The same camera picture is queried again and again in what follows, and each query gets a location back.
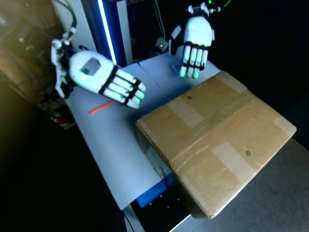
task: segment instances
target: green wire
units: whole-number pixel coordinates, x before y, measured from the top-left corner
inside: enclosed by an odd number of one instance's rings
[[[228,0],[226,4],[224,4],[223,8],[227,7],[228,4],[230,4],[231,0]]]
[[[69,2],[69,0],[64,0],[66,2],[66,4],[68,5],[68,7],[73,11],[73,13],[75,14],[74,8],[72,7],[71,3]]]

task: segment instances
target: box top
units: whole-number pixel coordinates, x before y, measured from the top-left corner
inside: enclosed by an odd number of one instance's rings
[[[137,127],[208,218],[214,218],[296,128],[221,72],[138,120]]]

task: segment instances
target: light strip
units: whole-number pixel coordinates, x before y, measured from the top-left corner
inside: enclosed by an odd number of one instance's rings
[[[114,53],[114,48],[112,47],[112,39],[111,39],[110,31],[108,29],[108,24],[107,24],[106,15],[105,15],[105,11],[104,11],[104,6],[103,6],[102,0],[98,0],[98,8],[100,9],[101,18],[102,18],[102,22],[103,22],[106,38],[107,38],[108,47],[110,48],[110,52],[111,52],[111,56],[112,56],[112,62],[114,64],[116,64],[117,63],[116,62],[116,57],[115,57],[115,53]]]
[[[178,223],[177,226],[175,226],[171,231],[169,232],[173,232],[177,227],[179,227],[184,221],[186,221],[189,217],[191,216],[191,214],[189,214],[188,216],[185,217],[184,220],[182,220],[181,222]]]

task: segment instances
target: blue object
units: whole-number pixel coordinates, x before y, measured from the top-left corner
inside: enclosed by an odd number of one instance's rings
[[[155,198],[168,190],[169,187],[172,186],[176,181],[177,177],[173,173],[167,175],[163,180],[161,180],[159,183],[157,183],[155,186],[136,199],[140,207],[144,208],[147,206]]]

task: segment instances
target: white table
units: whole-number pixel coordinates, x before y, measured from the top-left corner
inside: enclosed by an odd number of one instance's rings
[[[109,101],[80,87],[75,87],[66,99],[76,123],[120,210],[149,190],[159,181],[152,165],[139,147],[135,122],[142,115],[216,75],[220,70],[210,62],[197,80],[180,78],[182,48],[171,57],[165,53],[132,64],[124,71],[138,77],[147,86],[146,97],[139,110],[114,103],[89,115],[89,112]]]

